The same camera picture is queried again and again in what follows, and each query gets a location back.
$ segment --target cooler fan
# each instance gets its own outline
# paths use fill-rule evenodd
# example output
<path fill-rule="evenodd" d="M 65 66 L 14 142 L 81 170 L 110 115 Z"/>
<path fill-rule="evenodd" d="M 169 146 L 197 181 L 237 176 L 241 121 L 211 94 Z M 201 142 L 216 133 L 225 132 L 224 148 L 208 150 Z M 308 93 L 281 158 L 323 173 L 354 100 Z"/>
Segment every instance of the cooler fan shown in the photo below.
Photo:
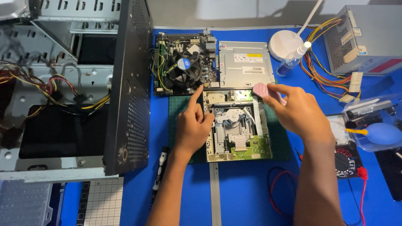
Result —
<path fill-rule="evenodd" d="M 201 77 L 199 59 L 197 52 L 180 53 L 175 50 L 167 65 L 168 77 L 172 83 L 178 86 L 189 86 L 199 81 Z"/>

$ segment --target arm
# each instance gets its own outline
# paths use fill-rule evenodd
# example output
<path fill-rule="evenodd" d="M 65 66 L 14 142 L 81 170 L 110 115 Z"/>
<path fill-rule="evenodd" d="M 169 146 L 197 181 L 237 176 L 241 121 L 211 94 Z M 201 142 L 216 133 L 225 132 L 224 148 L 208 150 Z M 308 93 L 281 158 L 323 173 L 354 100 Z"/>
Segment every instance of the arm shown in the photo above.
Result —
<path fill-rule="evenodd" d="M 178 226 L 184 172 L 191 156 L 200 149 L 211 131 L 213 114 L 203 114 L 197 104 L 203 87 L 191 96 L 187 109 L 177 118 L 175 145 L 169 154 L 165 174 L 146 226 Z"/>
<path fill-rule="evenodd" d="M 302 88 L 268 84 L 287 97 L 285 106 L 264 97 L 284 128 L 298 134 L 304 143 L 294 225 L 343 225 L 335 173 L 335 138 L 328 119 L 313 95 Z"/>

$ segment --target green cutting mat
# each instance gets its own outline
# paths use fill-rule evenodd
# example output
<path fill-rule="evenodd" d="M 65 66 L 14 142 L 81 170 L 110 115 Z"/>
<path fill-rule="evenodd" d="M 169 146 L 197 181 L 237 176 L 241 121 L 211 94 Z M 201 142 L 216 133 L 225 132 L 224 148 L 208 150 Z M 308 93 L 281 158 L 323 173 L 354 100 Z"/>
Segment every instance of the green cutting mat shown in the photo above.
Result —
<path fill-rule="evenodd" d="M 169 147 L 172 149 L 176 135 L 177 115 L 184 111 L 190 96 L 169 97 Z M 274 111 L 265 104 L 265 115 L 271 137 L 272 160 L 290 161 L 291 152 L 286 130 L 279 123 Z M 206 162 L 206 148 L 202 147 L 191 158 L 190 163 Z"/>

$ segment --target wall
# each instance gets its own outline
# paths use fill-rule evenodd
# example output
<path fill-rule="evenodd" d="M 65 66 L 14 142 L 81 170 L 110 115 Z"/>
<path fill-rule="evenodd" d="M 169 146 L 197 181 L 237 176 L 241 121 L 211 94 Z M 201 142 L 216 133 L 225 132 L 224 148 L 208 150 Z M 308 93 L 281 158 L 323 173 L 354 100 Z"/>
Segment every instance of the wall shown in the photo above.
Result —
<path fill-rule="evenodd" d="M 148 0 L 154 26 L 251 27 L 304 23 L 316 0 Z M 402 0 L 324 0 L 310 24 L 346 5 L 402 4 Z"/>

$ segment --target yellow warning label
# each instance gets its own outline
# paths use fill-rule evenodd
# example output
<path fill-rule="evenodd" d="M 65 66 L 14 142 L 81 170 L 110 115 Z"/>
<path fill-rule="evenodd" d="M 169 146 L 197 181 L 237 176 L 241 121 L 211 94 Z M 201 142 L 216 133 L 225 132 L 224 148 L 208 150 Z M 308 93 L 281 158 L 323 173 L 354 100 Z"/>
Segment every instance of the yellow warning label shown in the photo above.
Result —
<path fill-rule="evenodd" d="M 247 54 L 248 57 L 263 57 L 262 54 Z"/>

